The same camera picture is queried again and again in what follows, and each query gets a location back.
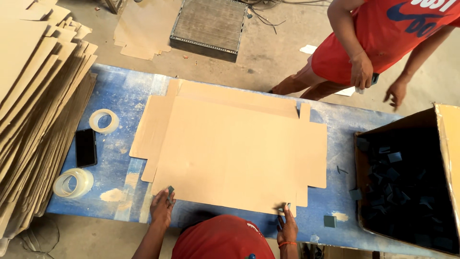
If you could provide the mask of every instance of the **table surface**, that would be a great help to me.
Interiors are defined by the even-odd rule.
[[[95,110],[103,108],[117,114],[120,125],[111,134],[96,133],[98,164],[87,167],[94,176],[93,188],[86,195],[76,199],[61,198],[53,194],[46,211],[150,222],[151,183],[141,181],[140,177],[146,160],[130,157],[129,150],[148,96],[165,95],[172,77],[101,64],[94,64],[91,71],[98,73],[96,86],[78,129],[89,128],[90,115]],[[309,103],[310,121],[328,125],[327,188],[308,187],[308,207],[297,207],[299,241],[371,251],[439,256],[430,250],[361,229],[356,218],[356,202],[351,200],[348,193],[356,186],[353,134],[356,131],[380,127],[401,116],[293,97],[277,97],[296,100],[298,108],[301,102]],[[339,174],[337,166],[349,174]],[[69,149],[62,172],[74,167],[75,141]],[[174,206],[171,226],[187,226],[197,221],[202,212],[239,216],[254,222],[265,237],[276,238],[276,215],[183,200],[178,200]],[[325,228],[324,215],[337,216],[337,227]]]

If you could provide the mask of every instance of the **smartphone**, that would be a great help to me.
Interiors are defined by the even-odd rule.
[[[78,168],[98,163],[94,130],[82,129],[75,132],[75,158]]]

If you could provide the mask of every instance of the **red t-shirt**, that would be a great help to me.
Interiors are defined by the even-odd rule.
[[[356,37],[374,67],[387,70],[445,25],[460,27],[460,0],[366,0],[352,12]],[[315,50],[311,68],[329,81],[350,85],[351,63],[331,33]]]
[[[188,228],[177,239],[172,259],[274,259],[267,241],[257,226],[242,218],[221,215]]]

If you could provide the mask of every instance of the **concrete floor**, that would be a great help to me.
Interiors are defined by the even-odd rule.
[[[281,4],[261,13],[275,24],[286,20],[277,26],[277,35],[272,27],[262,24],[256,17],[246,20],[235,64],[177,49],[147,61],[119,54],[121,47],[113,44],[113,32],[119,16],[108,11],[105,1],[60,0],[58,5],[70,9],[74,20],[93,28],[85,40],[99,46],[96,51],[98,63],[257,91],[268,91],[286,76],[301,69],[309,55],[299,52],[299,48],[306,44],[318,46],[332,32],[326,15],[328,3],[317,6]],[[409,84],[408,94],[398,113],[409,115],[430,108],[431,102],[460,106],[457,87],[460,82],[460,52],[456,48],[459,40],[460,30],[457,29],[425,62]],[[188,55],[189,59],[183,59],[183,55]],[[322,101],[392,112],[392,107],[382,100],[406,60],[407,57],[382,73],[378,84],[367,89],[364,95],[344,97],[333,94]],[[61,234],[59,243],[50,253],[56,259],[129,258],[147,230],[147,225],[140,223],[55,214],[47,216],[55,220]],[[170,229],[167,232],[161,258],[171,256],[178,231]],[[21,242],[19,238],[13,239],[4,258],[43,258],[25,251]],[[276,241],[269,242],[279,256]]]

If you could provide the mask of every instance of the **clear tape roll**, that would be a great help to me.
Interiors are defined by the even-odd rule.
[[[109,115],[110,117],[112,117],[112,121],[110,122],[110,124],[107,127],[101,129],[98,126],[98,121],[104,115]],[[101,134],[110,134],[110,133],[114,132],[116,130],[116,128],[118,128],[119,123],[120,123],[120,120],[118,119],[118,116],[113,111],[111,111],[109,109],[97,110],[97,111],[93,112],[91,114],[91,116],[89,117],[89,126],[91,127],[91,129],[93,129],[94,131],[99,132]]]
[[[69,182],[75,177],[77,185],[72,191],[69,188]],[[94,183],[92,173],[82,168],[72,168],[62,173],[55,181],[53,185],[53,192],[63,198],[78,198],[81,197],[91,190]]]

